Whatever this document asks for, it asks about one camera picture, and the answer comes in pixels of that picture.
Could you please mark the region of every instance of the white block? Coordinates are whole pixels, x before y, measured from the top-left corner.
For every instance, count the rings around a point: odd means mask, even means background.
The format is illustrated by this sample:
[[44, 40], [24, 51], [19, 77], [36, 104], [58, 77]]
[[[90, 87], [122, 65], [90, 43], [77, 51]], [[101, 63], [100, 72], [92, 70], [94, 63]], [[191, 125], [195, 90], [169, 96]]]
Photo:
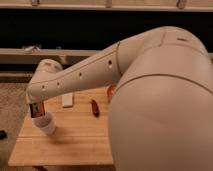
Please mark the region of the white block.
[[73, 106], [73, 93], [67, 93], [62, 95], [62, 107], [72, 107]]

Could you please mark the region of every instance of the table leg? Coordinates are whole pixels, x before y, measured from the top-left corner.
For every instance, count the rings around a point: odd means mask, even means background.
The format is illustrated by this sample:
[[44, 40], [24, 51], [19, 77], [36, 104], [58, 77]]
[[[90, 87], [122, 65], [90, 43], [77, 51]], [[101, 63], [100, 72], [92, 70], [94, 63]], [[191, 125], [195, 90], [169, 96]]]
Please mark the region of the table leg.
[[45, 167], [43, 166], [33, 166], [33, 168], [37, 169], [38, 171], [48, 171]]

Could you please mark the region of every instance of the floor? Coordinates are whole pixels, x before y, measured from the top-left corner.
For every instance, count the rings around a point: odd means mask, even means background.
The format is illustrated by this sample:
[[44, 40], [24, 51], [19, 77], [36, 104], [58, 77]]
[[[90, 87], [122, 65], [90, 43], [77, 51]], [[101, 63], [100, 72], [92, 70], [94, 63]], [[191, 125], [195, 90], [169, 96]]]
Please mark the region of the floor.
[[[9, 167], [7, 162], [15, 145], [16, 138], [28, 106], [25, 103], [25, 89], [29, 78], [0, 78], [0, 129], [4, 129], [8, 137], [0, 140], [0, 171], [36, 171], [32, 167]], [[45, 167], [51, 171], [115, 171], [113, 166], [75, 166]]]

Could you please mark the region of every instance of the small white object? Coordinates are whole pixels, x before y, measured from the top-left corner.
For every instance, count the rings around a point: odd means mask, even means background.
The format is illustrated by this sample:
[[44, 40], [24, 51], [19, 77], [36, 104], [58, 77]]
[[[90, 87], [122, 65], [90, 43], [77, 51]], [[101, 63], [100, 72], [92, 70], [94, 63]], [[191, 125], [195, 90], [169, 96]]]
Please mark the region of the small white object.
[[46, 135], [51, 135], [55, 131], [53, 116], [49, 112], [45, 112], [44, 116], [33, 118], [33, 123], [36, 128], [39, 128]]
[[62, 107], [72, 107], [73, 106], [73, 93], [67, 93], [62, 95]]

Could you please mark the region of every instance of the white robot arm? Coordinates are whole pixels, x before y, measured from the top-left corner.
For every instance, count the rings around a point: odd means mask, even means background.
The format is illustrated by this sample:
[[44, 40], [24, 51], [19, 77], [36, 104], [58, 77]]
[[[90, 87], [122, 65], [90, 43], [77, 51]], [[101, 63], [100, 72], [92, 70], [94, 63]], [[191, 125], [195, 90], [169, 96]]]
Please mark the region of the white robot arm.
[[43, 60], [27, 101], [115, 83], [109, 136], [117, 171], [213, 170], [213, 69], [186, 30], [153, 29], [63, 71]]

